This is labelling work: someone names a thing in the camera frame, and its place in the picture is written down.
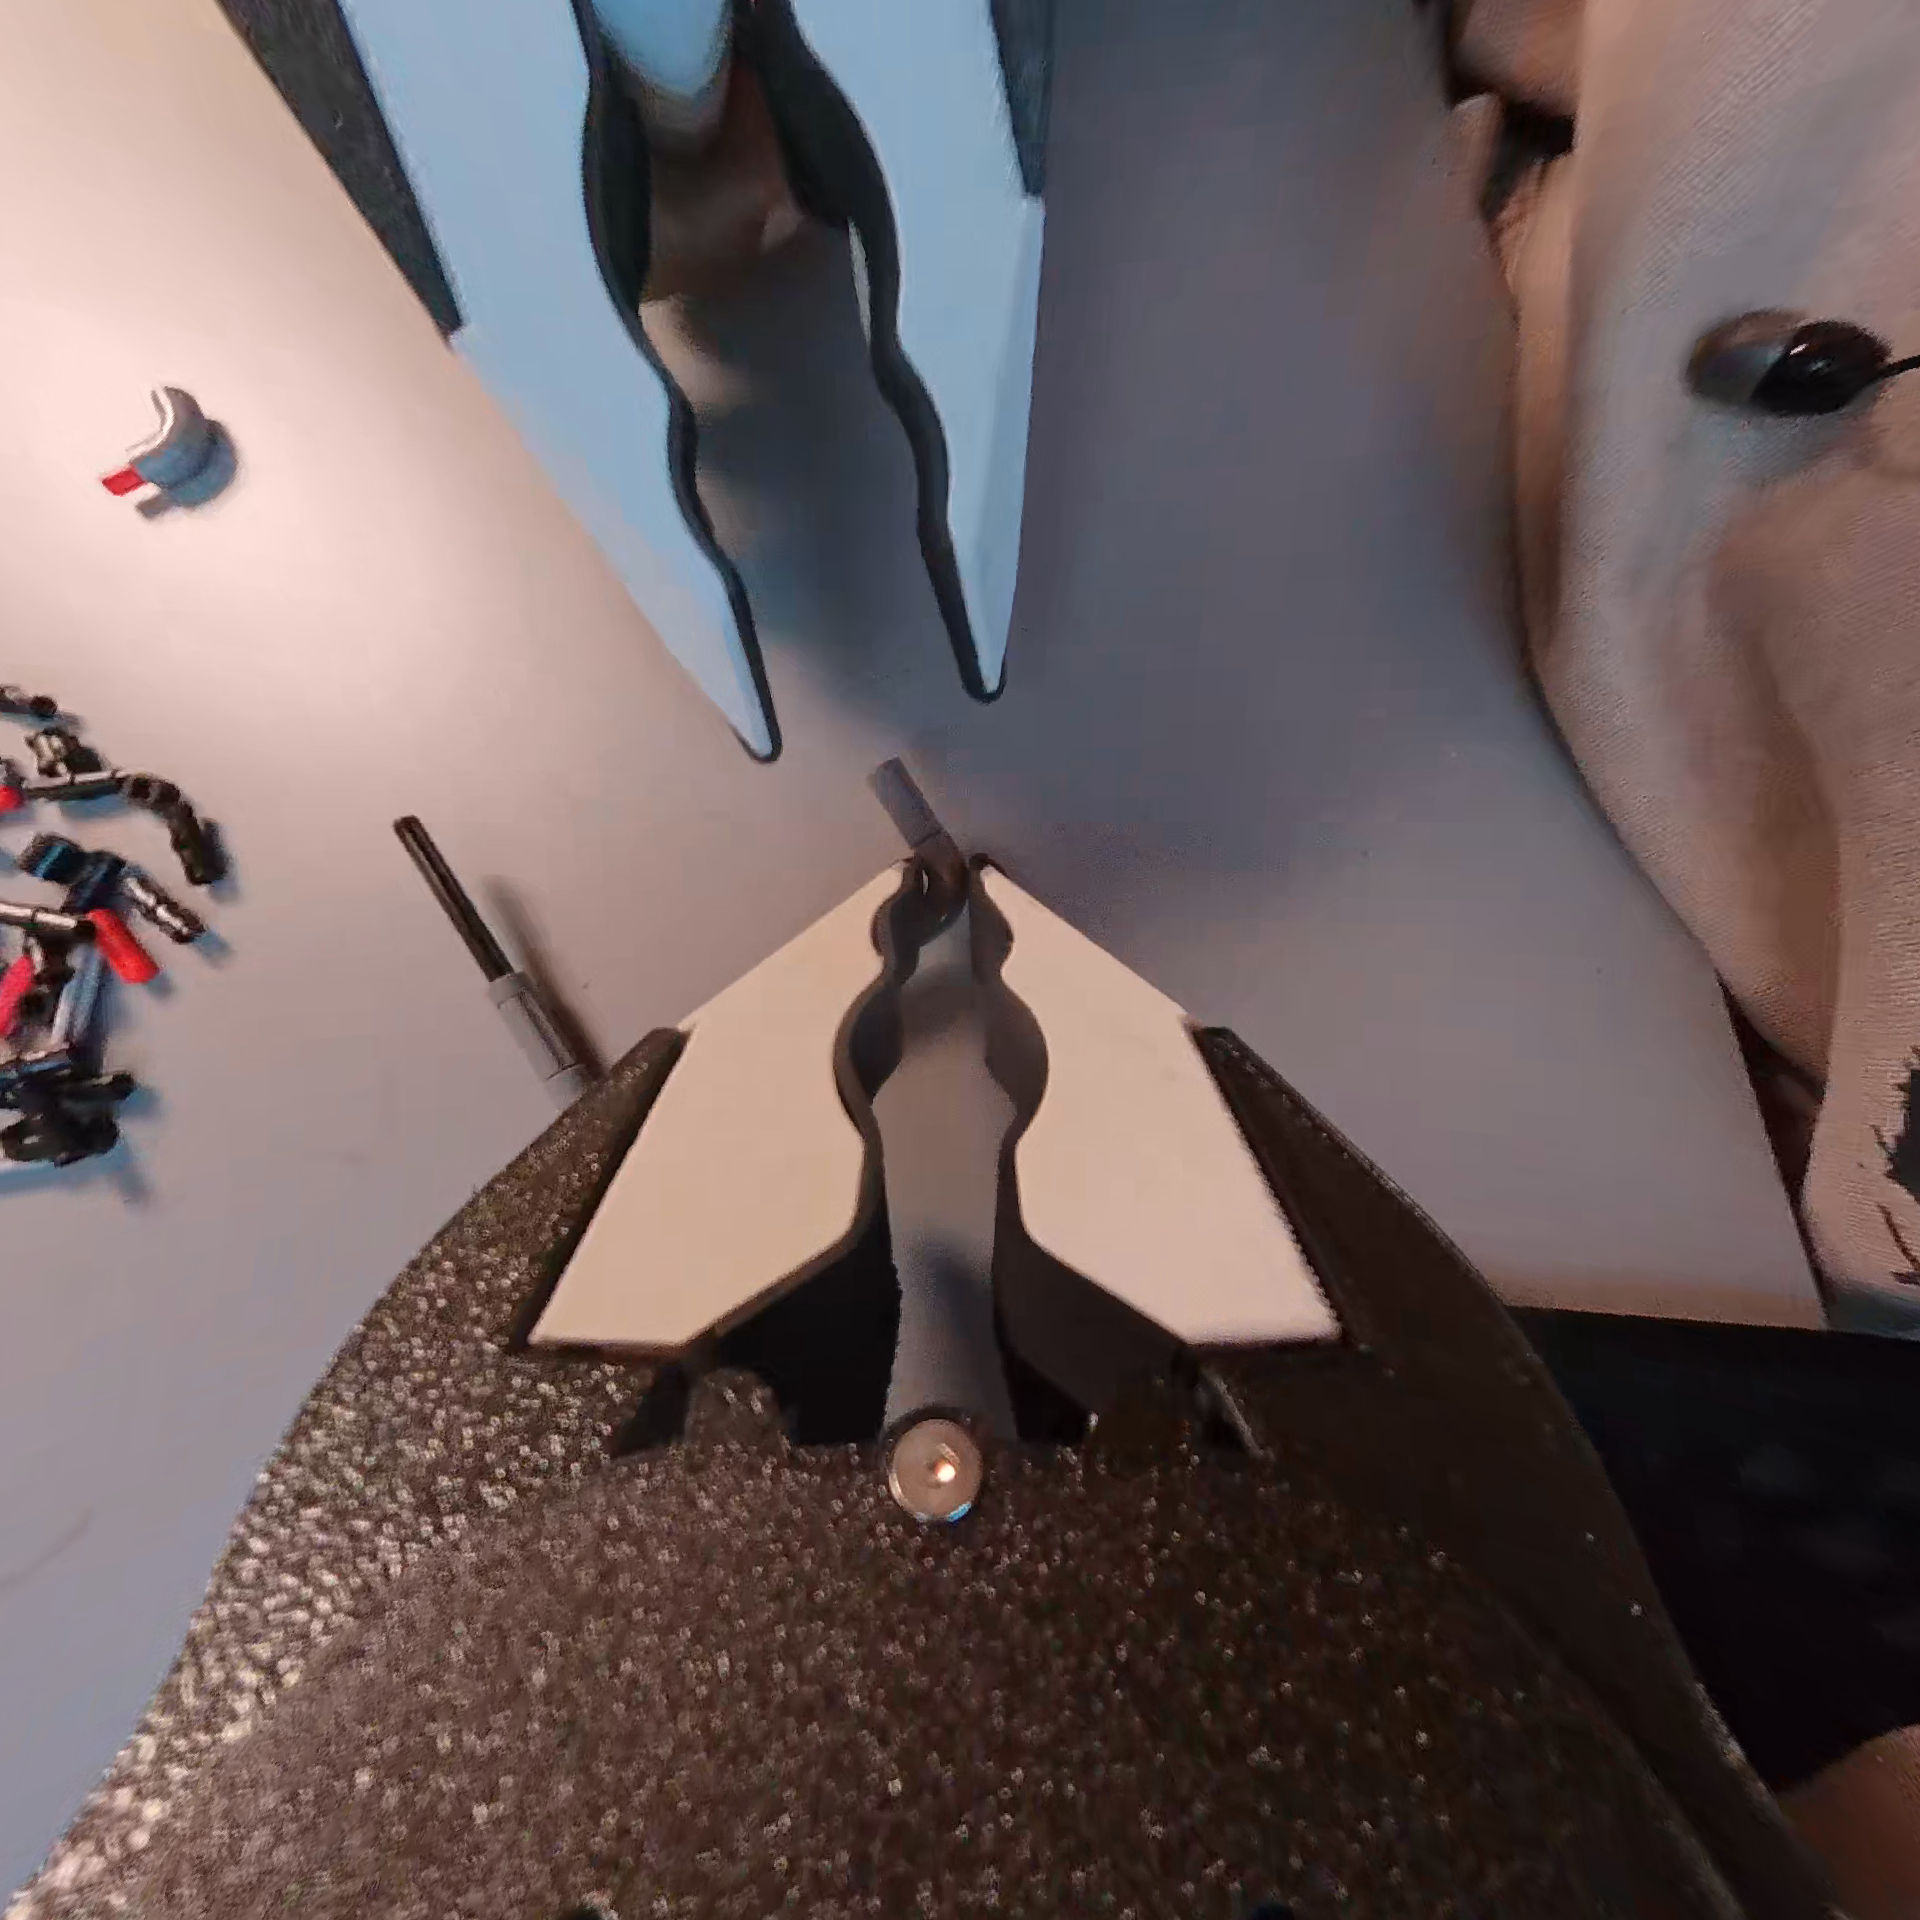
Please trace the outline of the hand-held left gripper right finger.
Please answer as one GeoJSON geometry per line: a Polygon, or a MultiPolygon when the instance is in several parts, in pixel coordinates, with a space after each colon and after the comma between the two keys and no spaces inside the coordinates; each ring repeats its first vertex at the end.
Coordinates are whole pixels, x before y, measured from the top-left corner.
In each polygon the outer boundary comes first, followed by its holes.
{"type": "Polygon", "coordinates": [[[1227,1373],[1340,1356],[1340,1317],[1204,1029],[986,857],[969,931],[1014,1109],[992,1331],[1016,1433],[1084,1442],[1156,1387],[1248,1433],[1227,1373]]]}

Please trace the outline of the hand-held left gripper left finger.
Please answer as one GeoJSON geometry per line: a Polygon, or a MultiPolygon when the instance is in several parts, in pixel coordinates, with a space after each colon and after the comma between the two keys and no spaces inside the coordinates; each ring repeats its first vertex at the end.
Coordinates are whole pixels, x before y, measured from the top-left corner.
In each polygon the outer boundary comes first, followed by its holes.
{"type": "Polygon", "coordinates": [[[907,857],[696,1011],[528,1305],[531,1354],[655,1364],[627,1439],[702,1377],[774,1391],[791,1439],[871,1442],[902,1331],[875,1096],[921,951],[907,857]]]}

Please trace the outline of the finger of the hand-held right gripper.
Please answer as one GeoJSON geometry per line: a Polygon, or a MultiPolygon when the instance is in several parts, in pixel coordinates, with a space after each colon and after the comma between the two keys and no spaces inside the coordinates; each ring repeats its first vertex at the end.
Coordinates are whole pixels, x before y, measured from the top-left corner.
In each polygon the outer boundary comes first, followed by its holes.
{"type": "Polygon", "coordinates": [[[591,5],[343,5],[463,313],[455,345],[664,648],[758,762],[783,751],[697,428],[640,322],[649,151],[591,5]]]}
{"type": "Polygon", "coordinates": [[[1007,681],[1044,249],[1007,8],[771,3],[758,65],[803,203],[848,234],[880,397],[966,693],[1007,681]]]}

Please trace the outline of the grey bent rod red caps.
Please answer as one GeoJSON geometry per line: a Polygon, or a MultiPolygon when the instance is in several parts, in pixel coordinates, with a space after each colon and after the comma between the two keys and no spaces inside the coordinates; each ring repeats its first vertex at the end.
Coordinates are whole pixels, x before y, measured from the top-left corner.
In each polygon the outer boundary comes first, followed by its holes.
{"type": "Polygon", "coordinates": [[[102,476],[103,491],[136,500],[147,515],[207,508],[235,477],[235,447],[227,428],[176,386],[154,389],[152,408],[152,432],[102,476]]]}

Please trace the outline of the grey tube with black axle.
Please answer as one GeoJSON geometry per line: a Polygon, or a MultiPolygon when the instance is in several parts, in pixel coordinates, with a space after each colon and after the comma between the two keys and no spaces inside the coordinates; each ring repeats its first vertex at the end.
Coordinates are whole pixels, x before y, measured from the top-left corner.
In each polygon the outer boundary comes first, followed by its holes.
{"type": "Polygon", "coordinates": [[[969,904],[969,861],[966,852],[898,757],[883,762],[873,770],[871,789],[907,848],[919,884],[919,922],[924,931],[946,931],[969,904]]]}

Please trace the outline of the grey desk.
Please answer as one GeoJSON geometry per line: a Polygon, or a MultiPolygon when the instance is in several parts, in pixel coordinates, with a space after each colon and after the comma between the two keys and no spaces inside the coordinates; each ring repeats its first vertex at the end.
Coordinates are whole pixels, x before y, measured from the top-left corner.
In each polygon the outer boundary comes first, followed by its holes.
{"type": "Polygon", "coordinates": [[[398,848],[618,1056],[935,810],[1236,1029],[1511,1299],[1816,1327],[1713,969],[1534,700],[1510,313],[1408,5],[1062,18],[1001,700],[953,675],[843,249],[671,339],[785,755],[687,683],[208,5],[6,5],[6,681],[224,827],[112,1020],[154,1105],[6,1185],[6,1856],[171,1661],[345,1332],[552,1116],[398,848]],[[108,496],[176,386],[196,511],[108,496]]]}

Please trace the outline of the person's right hand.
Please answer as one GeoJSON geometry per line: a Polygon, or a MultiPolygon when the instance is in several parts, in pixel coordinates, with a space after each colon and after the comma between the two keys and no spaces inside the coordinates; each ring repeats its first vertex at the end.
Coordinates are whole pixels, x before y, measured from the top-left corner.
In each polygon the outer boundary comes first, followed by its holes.
{"type": "Polygon", "coordinates": [[[706,135],[649,151],[647,263],[640,303],[728,291],[804,234],[840,227],[804,203],[753,71],[732,76],[706,135]]]}

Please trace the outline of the black axle with silver sleeve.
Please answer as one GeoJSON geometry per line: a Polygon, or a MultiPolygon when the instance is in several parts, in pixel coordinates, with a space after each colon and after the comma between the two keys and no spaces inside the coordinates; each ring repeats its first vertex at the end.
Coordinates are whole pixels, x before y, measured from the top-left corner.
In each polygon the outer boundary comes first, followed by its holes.
{"type": "Polygon", "coordinates": [[[503,943],[494,935],[419,817],[398,817],[392,827],[439,912],[475,962],[488,983],[489,1004],[516,1041],[544,1092],[560,1112],[574,1105],[587,1091],[593,1075],[536,978],[511,961],[503,943]]]}

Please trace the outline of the pile of black red pins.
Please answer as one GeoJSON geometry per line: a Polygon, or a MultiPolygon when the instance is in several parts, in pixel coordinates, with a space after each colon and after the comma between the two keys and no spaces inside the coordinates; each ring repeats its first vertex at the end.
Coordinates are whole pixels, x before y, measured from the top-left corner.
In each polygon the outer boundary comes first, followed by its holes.
{"type": "Polygon", "coordinates": [[[2,1169],[16,1185],[110,1159],[144,1077],[112,1020],[163,986],[161,945],[210,946],[191,895],[228,877],[218,825],[102,753],[48,693],[2,687],[2,1169]]]}

